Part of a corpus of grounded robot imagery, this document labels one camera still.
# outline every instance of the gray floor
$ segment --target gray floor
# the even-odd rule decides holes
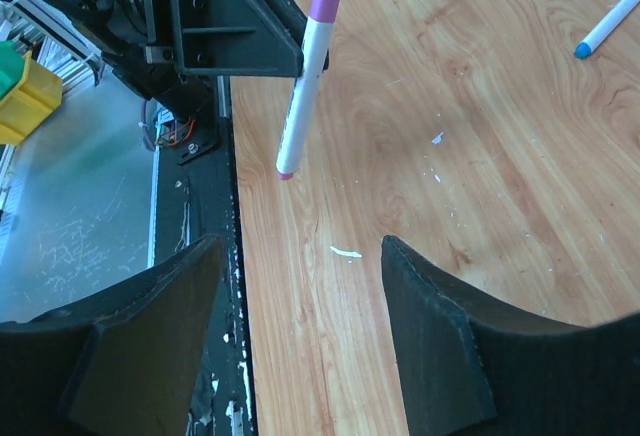
[[[147,267],[153,154],[141,143],[140,105],[105,74],[16,150],[0,221],[0,322],[27,321]]]

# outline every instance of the blue object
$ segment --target blue object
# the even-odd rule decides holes
[[[573,52],[573,55],[579,59],[588,58],[591,56],[591,48],[587,43],[580,43]]]

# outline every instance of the wooden table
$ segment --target wooden table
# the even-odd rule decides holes
[[[406,434],[385,234],[550,318],[640,308],[640,19],[572,56],[616,1],[344,0],[286,183],[292,82],[234,81],[261,436]]]

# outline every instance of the yellow bin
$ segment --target yellow bin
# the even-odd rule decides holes
[[[20,144],[62,103],[62,79],[24,55],[22,78],[0,101],[0,144]]]

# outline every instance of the white paint chip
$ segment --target white paint chip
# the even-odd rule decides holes
[[[347,258],[361,258],[362,257],[362,255],[360,253],[357,253],[355,251],[343,251],[341,249],[336,248],[335,246],[329,246],[329,248],[334,253],[339,254],[340,256],[346,256]]]
[[[442,142],[442,136],[444,136],[444,131],[442,131],[438,136],[436,136],[435,138],[433,138],[431,140],[431,142],[433,144],[440,144]]]

